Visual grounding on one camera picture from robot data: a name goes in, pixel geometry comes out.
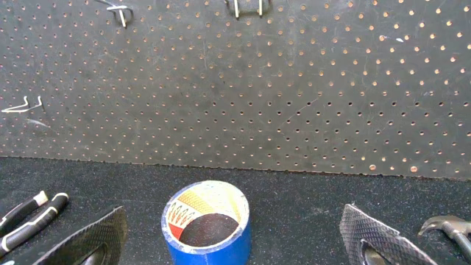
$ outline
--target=black table surface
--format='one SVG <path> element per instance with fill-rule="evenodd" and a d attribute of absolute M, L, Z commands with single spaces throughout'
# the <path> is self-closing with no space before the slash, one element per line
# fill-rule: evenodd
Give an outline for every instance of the black table surface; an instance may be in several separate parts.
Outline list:
<path fill-rule="evenodd" d="M 129 229 L 121 264 L 171 264 L 160 229 L 163 208 L 175 192 L 202 180 L 232 183 L 247 196 L 248 264 L 349 264 L 339 232 L 347 203 L 399 230 L 439 264 L 464 264 L 443 233 L 418 238 L 417 231 L 435 215 L 471 219 L 471 182 L 27 158 L 0 158 L 0 216 L 40 190 L 50 197 L 66 192 L 70 202 L 3 261 L 118 204 L 126 209 Z"/>

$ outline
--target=pegboard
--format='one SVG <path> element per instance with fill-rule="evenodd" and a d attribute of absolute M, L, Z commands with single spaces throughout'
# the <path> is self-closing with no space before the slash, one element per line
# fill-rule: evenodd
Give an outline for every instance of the pegboard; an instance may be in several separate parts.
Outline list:
<path fill-rule="evenodd" d="M 0 155 L 470 178 L 468 1 L 118 4 L 1 3 Z"/>

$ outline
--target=hammer handle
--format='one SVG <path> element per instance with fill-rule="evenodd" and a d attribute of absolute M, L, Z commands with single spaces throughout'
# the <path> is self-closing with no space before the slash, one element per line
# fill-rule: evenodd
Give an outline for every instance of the hammer handle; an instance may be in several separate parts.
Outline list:
<path fill-rule="evenodd" d="M 471 263 L 471 242 L 466 235 L 462 233 L 456 233 L 453 237 L 458 246 L 461 248 L 461 252 L 466 260 Z"/>

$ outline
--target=roll of blue tape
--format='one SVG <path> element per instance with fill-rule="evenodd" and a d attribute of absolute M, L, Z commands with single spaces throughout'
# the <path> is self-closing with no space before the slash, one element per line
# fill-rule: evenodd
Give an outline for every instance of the roll of blue tape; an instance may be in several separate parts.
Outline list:
<path fill-rule="evenodd" d="M 212 216 L 219 220 L 223 216 L 235 229 L 227 232 L 227 223 L 217 225 L 217 219 L 208 219 Z M 183 188 L 167 203 L 161 223 L 175 265 L 243 265 L 249 258 L 249 203 L 242 191 L 229 183 L 207 180 Z M 220 241 L 205 245 L 220 237 L 221 230 L 227 237 L 224 234 Z"/>

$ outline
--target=pliers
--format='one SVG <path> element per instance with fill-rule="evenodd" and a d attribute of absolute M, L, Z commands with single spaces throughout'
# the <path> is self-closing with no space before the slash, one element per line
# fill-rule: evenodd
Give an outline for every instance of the pliers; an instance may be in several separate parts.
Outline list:
<path fill-rule="evenodd" d="M 0 220 L 0 258 L 48 226 L 59 212 L 64 209 L 68 201 L 68 195 L 65 193 L 56 194 L 40 213 L 15 229 L 15 226 L 23 221 L 26 216 L 47 201 L 46 193 L 41 191 L 39 194 L 14 207 Z"/>

